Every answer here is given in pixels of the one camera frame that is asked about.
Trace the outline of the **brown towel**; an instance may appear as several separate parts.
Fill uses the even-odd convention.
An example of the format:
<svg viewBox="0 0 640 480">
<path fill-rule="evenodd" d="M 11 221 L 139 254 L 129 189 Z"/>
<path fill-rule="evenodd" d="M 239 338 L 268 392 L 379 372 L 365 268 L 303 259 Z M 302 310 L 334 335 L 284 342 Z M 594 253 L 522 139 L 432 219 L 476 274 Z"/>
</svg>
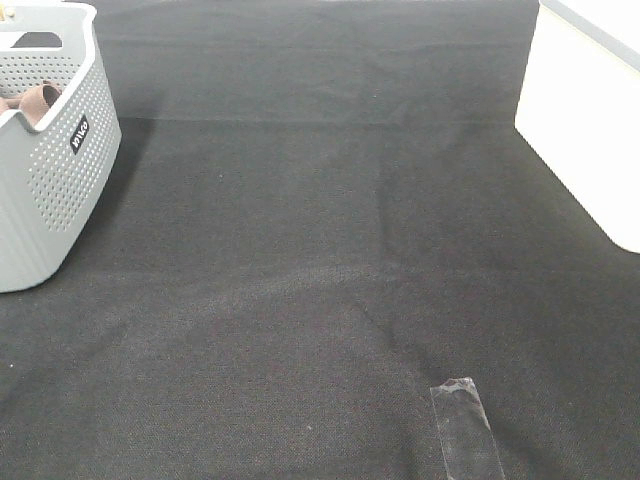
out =
<svg viewBox="0 0 640 480">
<path fill-rule="evenodd" d="M 9 110 L 21 111 L 32 126 L 37 123 L 53 107 L 62 91 L 49 81 L 29 88 L 20 95 L 1 98 L 1 113 Z"/>
</svg>

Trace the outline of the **black tablecloth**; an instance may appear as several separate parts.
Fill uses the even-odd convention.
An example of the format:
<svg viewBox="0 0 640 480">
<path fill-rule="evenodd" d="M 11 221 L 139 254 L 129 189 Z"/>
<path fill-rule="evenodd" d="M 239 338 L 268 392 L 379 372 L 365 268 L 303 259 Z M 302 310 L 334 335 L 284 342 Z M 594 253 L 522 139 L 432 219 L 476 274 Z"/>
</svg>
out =
<svg viewBox="0 0 640 480">
<path fill-rule="evenodd" d="M 1 299 L 5 479 L 639 475 L 639 259 L 513 126 L 534 1 L 99 1 L 122 141 Z"/>
</svg>

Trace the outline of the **clear tape strip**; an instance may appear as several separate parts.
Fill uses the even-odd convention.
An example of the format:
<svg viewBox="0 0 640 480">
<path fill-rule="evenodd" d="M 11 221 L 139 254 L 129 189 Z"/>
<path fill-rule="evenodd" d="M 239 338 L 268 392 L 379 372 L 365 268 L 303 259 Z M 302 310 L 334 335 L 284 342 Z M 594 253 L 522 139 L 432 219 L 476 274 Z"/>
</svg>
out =
<svg viewBox="0 0 640 480">
<path fill-rule="evenodd" d="M 451 480 L 504 480 L 496 442 L 472 378 L 432 387 L 445 471 Z"/>
</svg>

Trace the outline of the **grey perforated laundry basket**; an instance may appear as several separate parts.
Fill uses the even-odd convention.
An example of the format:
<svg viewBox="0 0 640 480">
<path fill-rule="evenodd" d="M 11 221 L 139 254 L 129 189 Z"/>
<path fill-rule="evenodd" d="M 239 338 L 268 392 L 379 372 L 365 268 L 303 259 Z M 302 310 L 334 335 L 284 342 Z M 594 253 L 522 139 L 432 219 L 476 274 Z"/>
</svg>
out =
<svg viewBox="0 0 640 480">
<path fill-rule="evenodd" d="M 95 7 L 1 4 L 1 98 L 49 81 L 61 91 L 32 126 L 1 113 L 1 290 L 29 289 L 61 266 L 116 159 L 121 130 L 94 29 Z"/>
</svg>

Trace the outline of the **white plastic storage box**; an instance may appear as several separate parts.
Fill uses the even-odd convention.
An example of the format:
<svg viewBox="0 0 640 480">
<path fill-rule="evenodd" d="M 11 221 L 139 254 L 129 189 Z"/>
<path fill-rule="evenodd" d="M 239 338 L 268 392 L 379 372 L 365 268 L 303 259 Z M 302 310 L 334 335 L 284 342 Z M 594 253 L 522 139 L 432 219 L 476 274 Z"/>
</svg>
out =
<svg viewBox="0 0 640 480">
<path fill-rule="evenodd" d="M 638 252 L 638 2 L 540 2 L 514 126 L 609 239 Z"/>
</svg>

